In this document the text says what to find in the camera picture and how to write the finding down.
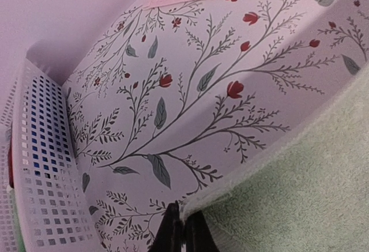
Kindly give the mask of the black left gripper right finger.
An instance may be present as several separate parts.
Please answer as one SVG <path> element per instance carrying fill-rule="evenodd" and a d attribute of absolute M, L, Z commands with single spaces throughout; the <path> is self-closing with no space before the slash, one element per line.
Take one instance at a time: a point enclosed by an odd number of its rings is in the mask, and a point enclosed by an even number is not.
<path fill-rule="evenodd" d="M 190 215 L 184 224 L 187 252 L 219 252 L 202 211 Z"/>

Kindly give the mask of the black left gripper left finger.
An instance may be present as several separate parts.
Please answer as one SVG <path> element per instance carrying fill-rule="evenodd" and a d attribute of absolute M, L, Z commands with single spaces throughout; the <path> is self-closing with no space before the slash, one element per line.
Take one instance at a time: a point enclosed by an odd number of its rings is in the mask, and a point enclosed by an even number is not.
<path fill-rule="evenodd" d="M 179 252 L 182 245 L 182 222 L 178 201 L 169 203 L 149 252 Z"/>

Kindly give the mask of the green towel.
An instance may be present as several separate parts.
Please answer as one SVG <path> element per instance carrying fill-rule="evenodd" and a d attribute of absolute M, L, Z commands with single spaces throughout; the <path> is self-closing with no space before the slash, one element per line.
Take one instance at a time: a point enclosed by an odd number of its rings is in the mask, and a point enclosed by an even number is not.
<path fill-rule="evenodd" d="M 368 250 L 368 69 L 260 163 L 185 201 L 221 251 Z"/>

